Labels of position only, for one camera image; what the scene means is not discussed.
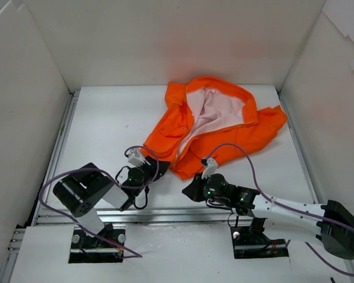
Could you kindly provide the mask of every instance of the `cable connector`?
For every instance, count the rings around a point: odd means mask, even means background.
[[[132,149],[129,153],[129,158],[127,160],[131,165],[138,167],[146,161],[143,156],[140,155],[140,149]]]
[[[218,164],[213,158],[209,158],[206,160],[206,165],[203,165],[205,170],[203,171],[202,174],[202,179],[209,178],[212,174],[215,173],[216,169],[218,168]]]

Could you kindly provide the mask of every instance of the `orange garment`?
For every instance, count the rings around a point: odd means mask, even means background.
[[[169,83],[165,101],[168,109],[144,145],[181,179],[203,171],[201,159],[221,143],[238,144],[249,154],[263,149],[287,120],[280,106],[257,111],[249,91],[211,77]],[[221,165],[243,156],[221,147],[212,157]]]

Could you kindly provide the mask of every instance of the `purple cable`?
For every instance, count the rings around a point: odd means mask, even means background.
[[[258,185],[257,183],[257,178],[255,176],[255,170],[254,170],[254,165],[253,165],[253,162],[252,160],[250,159],[248,153],[240,146],[238,146],[237,144],[234,144],[234,143],[222,143],[220,145],[218,145],[216,148],[214,148],[212,150],[212,152],[210,152],[210,154],[206,157],[206,158],[210,158],[212,156],[212,154],[217,150],[219,149],[220,147],[222,146],[234,146],[236,147],[237,149],[239,149],[243,154],[244,156],[248,159],[249,161],[249,164],[250,164],[250,167],[251,167],[251,170],[252,170],[252,174],[253,174],[253,181],[254,181],[254,184],[255,184],[255,187],[257,188],[257,190],[260,192],[261,196],[263,196],[265,199],[267,199],[269,202],[274,202],[276,205],[282,207],[282,208],[285,208],[287,210],[290,210],[290,211],[293,211],[293,212],[296,212],[296,213],[299,213],[299,214],[302,214],[302,215],[306,215],[306,216],[310,216],[310,217],[313,217],[313,218],[317,218],[317,219],[320,219],[320,220],[323,220],[323,221],[326,221],[326,222],[330,222],[330,223],[334,223],[336,225],[339,225],[341,227],[344,227],[346,228],[347,230],[351,231],[354,233],[354,228],[350,227],[349,225],[346,225],[344,223],[341,223],[339,221],[336,221],[336,220],[333,220],[333,219],[330,219],[330,218],[327,218],[327,217],[322,217],[322,216],[319,216],[319,215],[316,215],[316,214],[312,214],[312,213],[309,213],[309,212],[305,212],[305,211],[302,211],[302,210],[298,210],[298,209],[295,209],[295,208],[291,208],[287,205],[284,205],[283,203],[280,203],[280,202],[276,202],[276,201],[273,201],[271,200],[260,188],[260,186]],[[354,277],[354,273],[349,273],[349,272],[346,272],[346,271],[343,271],[341,269],[338,269],[336,268],[334,265],[330,264],[329,262],[327,262],[327,260],[325,260],[309,243],[306,243],[306,245],[313,251],[313,253],[319,258],[322,260],[322,262],[324,262],[327,266],[329,266],[331,269],[334,269],[335,271],[343,274],[343,275],[346,275],[346,276],[350,276],[350,277]]]
[[[52,182],[55,182],[56,180],[58,180],[59,178],[61,177],[64,177],[64,176],[67,176],[69,174],[74,174],[74,173],[80,173],[80,172],[100,172],[102,174],[105,174],[116,186],[118,187],[123,187],[123,188],[126,188],[126,189],[142,189],[146,186],[148,186],[149,184],[151,184],[155,179],[156,177],[158,176],[158,173],[159,173],[159,159],[157,157],[157,155],[155,154],[155,152],[153,152],[151,149],[149,149],[148,147],[145,147],[145,146],[132,146],[132,147],[129,147],[128,149],[126,149],[125,153],[127,153],[130,149],[135,149],[135,148],[143,148],[143,149],[146,149],[147,151],[151,152],[155,159],[156,159],[156,173],[155,175],[153,176],[153,178],[151,179],[150,182],[148,182],[146,185],[143,185],[143,186],[139,186],[139,187],[131,187],[131,186],[121,186],[121,184],[117,183],[114,178],[109,174],[107,173],[105,170],[101,170],[101,169],[98,169],[98,168],[80,168],[80,169],[76,169],[76,170],[71,170],[71,171],[67,171],[67,172],[64,172],[64,173],[61,173],[59,175],[56,175],[55,177],[52,177],[50,180],[48,180],[47,182],[44,183],[44,185],[42,186],[42,188],[40,189],[40,192],[38,194],[38,200],[40,201],[40,204],[42,204],[45,208],[48,208],[49,210],[53,211],[53,212],[56,212],[56,213],[59,213],[65,217],[68,217],[69,219],[71,219],[74,223],[77,224],[77,226],[80,227],[81,230],[83,230],[84,232],[88,233],[88,234],[91,234],[92,236],[96,237],[97,239],[101,240],[101,241],[104,241],[104,242],[107,242],[108,244],[110,245],[114,245],[116,246],[117,248],[120,248],[120,249],[124,249],[125,251],[128,251],[130,253],[132,253],[133,255],[130,255],[130,256],[123,256],[121,258],[125,259],[125,258],[142,258],[143,256],[117,242],[113,242],[109,239],[106,239],[96,233],[93,233],[92,231],[86,229],[84,226],[82,226],[81,224],[79,224],[78,220],[73,217],[72,215],[69,215],[59,209],[56,209],[56,208],[53,208],[52,206],[48,205],[47,203],[44,202],[43,200],[43,196],[44,196],[44,193],[47,189],[47,187],[49,187],[49,185],[52,184]]]

